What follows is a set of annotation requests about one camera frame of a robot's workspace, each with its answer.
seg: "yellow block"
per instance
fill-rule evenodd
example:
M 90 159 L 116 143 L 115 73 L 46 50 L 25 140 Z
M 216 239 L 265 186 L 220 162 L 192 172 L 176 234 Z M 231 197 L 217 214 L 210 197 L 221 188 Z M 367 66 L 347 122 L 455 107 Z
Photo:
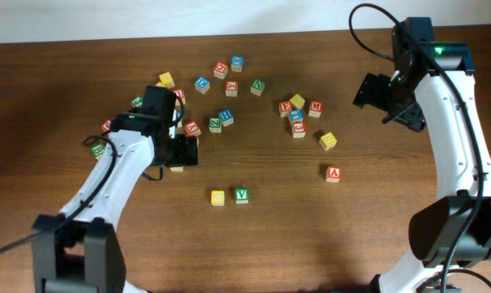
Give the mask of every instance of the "yellow block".
M 323 147 L 325 151 L 334 147 L 336 143 L 337 143 L 337 139 L 335 139 L 334 134 L 332 134 L 332 132 L 321 136 L 321 139 L 319 140 L 319 144 L 321 144 L 321 147 Z
M 305 105 L 305 99 L 296 94 L 294 97 L 291 98 L 291 104 L 297 109 L 302 109 Z
M 213 206 L 222 206 L 226 204 L 226 193 L 223 190 L 211 191 L 211 204 Z
M 168 89 L 174 87 L 174 81 L 173 81 L 173 77 L 171 76 L 171 73 L 169 72 L 166 72 L 166 73 L 162 73 L 159 75 L 160 77 L 160 81 L 162 81 L 162 83 L 167 86 Z

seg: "wooden tabletop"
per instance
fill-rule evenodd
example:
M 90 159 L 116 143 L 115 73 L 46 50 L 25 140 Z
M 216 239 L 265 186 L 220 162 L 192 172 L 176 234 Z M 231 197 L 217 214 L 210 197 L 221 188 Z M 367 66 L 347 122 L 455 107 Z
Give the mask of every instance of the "wooden tabletop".
M 391 53 L 388 29 L 359 35 Z M 471 48 L 491 154 L 491 26 L 436 28 L 436 39 Z M 238 98 L 213 75 L 232 55 L 245 59 L 243 73 L 227 76 Z M 169 71 L 186 93 L 184 123 L 202 127 L 199 166 L 138 181 L 118 229 L 127 278 L 158 292 L 368 283 L 401 258 L 410 218 L 436 200 L 427 130 L 382 125 L 383 112 L 352 105 L 368 72 L 392 70 L 346 31 L 0 45 L 0 246 L 72 198 L 97 162 L 81 141 Z M 206 95 L 195 90 L 199 76 L 211 82 Z M 250 93 L 254 78 L 266 83 L 260 97 Z M 294 94 L 324 102 L 300 139 L 278 114 Z M 235 122 L 210 133 L 208 118 L 225 108 Z M 324 151 L 318 137 L 329 131 L 338 143 Z M 341 182 L 325 182 L 329 165 L 343 168 Z M 234 202 L 238 187 L 250 190 L 249 204 Z M 225 207 L 211 205 L 215 189 Z M 491 279 L 491 261 L 475 270 Z M 450 281 L 487 290 L 469 277 Z M 32 290 L 29 245 L 0 256 L 0 292 Z

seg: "wooden table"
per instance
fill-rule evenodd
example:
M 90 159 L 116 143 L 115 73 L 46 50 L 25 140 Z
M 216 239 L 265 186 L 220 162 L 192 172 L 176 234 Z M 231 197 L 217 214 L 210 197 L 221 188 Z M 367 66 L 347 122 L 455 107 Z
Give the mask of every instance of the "wooden table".
M 389 30 L 359 35 L 391 52 Z M 491 26 L 437 28 L 436 38 L 471 47 L 491 153 Z M 239 96 L 227 98 L 213 66 L 236 54 L 244 71 L 228 78 L 239 81 Z M 382 125 L 384 113 L 352 105 L 367 72 L 392 69 L 346 31 L 0 45 L 0 246 L 71 199 L 96 163 L 82 139 L 170 71 L 186 92 L 184 122 L 203 128 L 199 166 L 138 181 L 118 229 L 128 279 L 158 292 L 368 283 L 401 258 L 410 218 L 436 200 L 427 131 Z M 206 95 L 194 88 L 200 75 L 211 81 Z M 254 78 L 266 82 L 259 98 Z M 303 139 L 278 114 L 278 102 L 296 93 L 325 108 L 305 118 Z M 225 108 L 234 124 L 210 133 L 208 118 Z M 339 142 L 325 152 L 318 137 L 328 131 Z M 323 178 L 331 164 L 344 170 L 340 183 Z M 234 202 L 237 187 L 250 190 L 249 204 Z M 225 207 L 211 206 L 213 189 L 226 191 Z M 476 271 L 491 279 L 491 261 Z M 487 290 L 469 277 L 450 280 Z M 30 247 L 0 256 L 0 292 L 32 290 Z

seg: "blue block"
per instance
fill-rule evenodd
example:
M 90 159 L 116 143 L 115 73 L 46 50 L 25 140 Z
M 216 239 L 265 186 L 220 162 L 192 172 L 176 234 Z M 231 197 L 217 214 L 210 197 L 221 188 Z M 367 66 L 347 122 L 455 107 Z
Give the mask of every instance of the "blue block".
M 222 121 L 227 121 L 232 119 L 232 113 L 229 109 L 220 112 L 220 119 Z
M 243 65 L 243 57 L 232 56 L 232 61 L 230 61 L 230 65 Z
M 199 77 L 198 80 L 196 80 L 195 84 L 203 89 L 209 84 L 209 80 L 205 77 Z
M 292 121 L 303 119 L 303 112 L 300 109 L 296 109 L 290 112 Z

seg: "white wall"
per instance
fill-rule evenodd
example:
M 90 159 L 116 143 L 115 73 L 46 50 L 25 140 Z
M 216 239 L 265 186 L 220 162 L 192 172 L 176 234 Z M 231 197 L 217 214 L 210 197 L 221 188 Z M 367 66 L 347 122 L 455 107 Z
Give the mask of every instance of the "white wall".
M 358 0 L 0 0 L 0 43 L 345 29 Z M 491 24 L 491 0 L 379 0 L 399 20 Z M 363 8 L 357 28 L 392 24 Z

